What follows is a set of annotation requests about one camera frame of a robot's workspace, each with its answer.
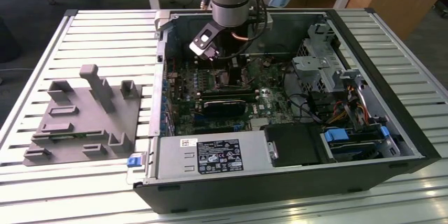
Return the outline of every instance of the power supply label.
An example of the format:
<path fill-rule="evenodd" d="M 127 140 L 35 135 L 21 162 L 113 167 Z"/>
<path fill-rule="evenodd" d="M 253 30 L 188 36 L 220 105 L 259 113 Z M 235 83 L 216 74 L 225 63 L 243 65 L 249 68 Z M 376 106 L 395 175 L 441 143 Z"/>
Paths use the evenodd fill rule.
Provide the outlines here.
<path fill-rule="evenodd" d="M 200 174 L 244 170 L 237 139 L 197 142 L 197 170 Z"/>

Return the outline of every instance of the blue latch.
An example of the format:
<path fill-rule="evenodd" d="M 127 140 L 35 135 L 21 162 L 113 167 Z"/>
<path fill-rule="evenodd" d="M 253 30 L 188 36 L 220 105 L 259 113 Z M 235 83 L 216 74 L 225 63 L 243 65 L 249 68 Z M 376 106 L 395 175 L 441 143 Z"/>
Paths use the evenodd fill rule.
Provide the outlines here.
<path fill-rule="evenodd" d="M 327 142 L 348 140 L 348 135 L 344 129 L 329 129 L 325 133 Z"/>
<path fill-rule="evenodd" d="M 391 135 L 389 130 L 387 129 L 385 126 L 381 126 L 381 133 L 383 133 L 384 137 L 388 137 Z"/>
<path fill-rule="evenodd" d="M 141 157 L 129 157 L 128 158 L 128 168 L 141 166 Z"/>

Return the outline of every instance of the white label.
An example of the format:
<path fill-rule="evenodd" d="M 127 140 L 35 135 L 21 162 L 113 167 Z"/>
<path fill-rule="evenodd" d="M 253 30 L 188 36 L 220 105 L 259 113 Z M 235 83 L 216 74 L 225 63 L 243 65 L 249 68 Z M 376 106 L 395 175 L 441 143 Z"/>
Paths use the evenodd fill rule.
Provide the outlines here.
<path fill-rule="evenodd" d="M 197 138 L 180 139 L 180 146 L 181 147 L 195 147 L 196 143 L 197 143 Z"/>

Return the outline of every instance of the floor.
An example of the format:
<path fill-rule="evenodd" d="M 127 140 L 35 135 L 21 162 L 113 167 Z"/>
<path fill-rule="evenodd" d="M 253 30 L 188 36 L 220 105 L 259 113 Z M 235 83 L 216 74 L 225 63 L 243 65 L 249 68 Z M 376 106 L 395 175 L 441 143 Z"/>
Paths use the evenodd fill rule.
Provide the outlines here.
<path fill-rule="evenodd" d="M 0 126 L 8 116 L 67 9 L 148 9 L 148 0 L 0 0 L 3 18 L 23 49 L 21 56 L 0 63 Z M 197 8 L 200 0 L 160 0 L 161 8 Z M 448 87 L 448 19 L 431 11 L 405 44 Z"/>

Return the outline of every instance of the aluminum extrusion table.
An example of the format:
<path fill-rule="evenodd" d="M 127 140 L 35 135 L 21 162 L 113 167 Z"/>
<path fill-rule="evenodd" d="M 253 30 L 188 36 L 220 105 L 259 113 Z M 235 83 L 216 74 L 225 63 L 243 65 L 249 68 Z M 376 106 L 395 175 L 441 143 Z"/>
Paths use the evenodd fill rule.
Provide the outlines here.
<path fill-rule="evenodd" d="M 127 183 L 127 160 L 25 167 L 23 154 L 39 126 L 51 80 L 77 77 L 97 64 L 111 85 L 144 86 L 136 151 L 148 146 L 157 39 L 156 10 L 67 12 L 0 131 L 1 223 L 428 223 L 448 218 L 448 95 L 376 14 L 339 14 L 443 159 L 360 193 L 159 215 Z M 355 67 L 348 53 L 348 63 Z"/>

